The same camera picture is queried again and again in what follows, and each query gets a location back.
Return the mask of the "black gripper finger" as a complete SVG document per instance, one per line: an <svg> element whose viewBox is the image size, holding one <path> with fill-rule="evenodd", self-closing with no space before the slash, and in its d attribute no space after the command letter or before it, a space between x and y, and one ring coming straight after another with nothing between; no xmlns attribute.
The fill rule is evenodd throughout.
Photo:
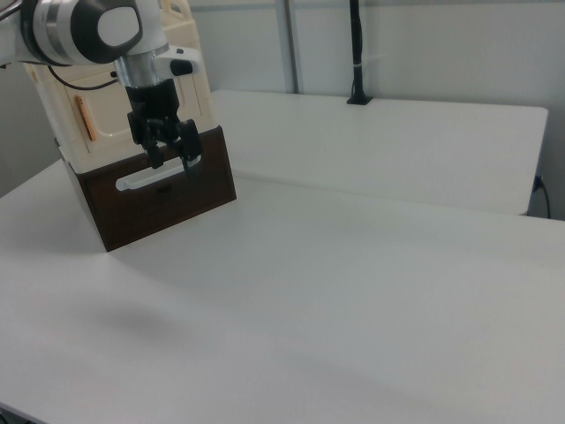
<svg viewBox="0 0 565 424"><path fill-rule="evenodd" d="M195 122L190 119L175 123L171 129L168 146L180 158L187 178L197 179L203 147Z"/></svg>
<svg viewBox="0 0 565 424"><path fill-rule="evenodd" d="M133 112L127 114L133 142L142 146L147 154L149 165L153 169L163 166L163 155L158 147L157 139L151 125Z"/></svg>

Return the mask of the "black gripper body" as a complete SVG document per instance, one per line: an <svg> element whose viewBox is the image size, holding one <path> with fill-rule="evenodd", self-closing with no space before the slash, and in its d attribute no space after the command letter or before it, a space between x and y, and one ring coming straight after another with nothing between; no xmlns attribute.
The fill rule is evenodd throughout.
<svg viewBox="0 0 565 424"><path fill-rule="evenodd" d="M126 87L125 91L135 117L179 122L177 115L179 100L172 79L151 87Z"/></svg>

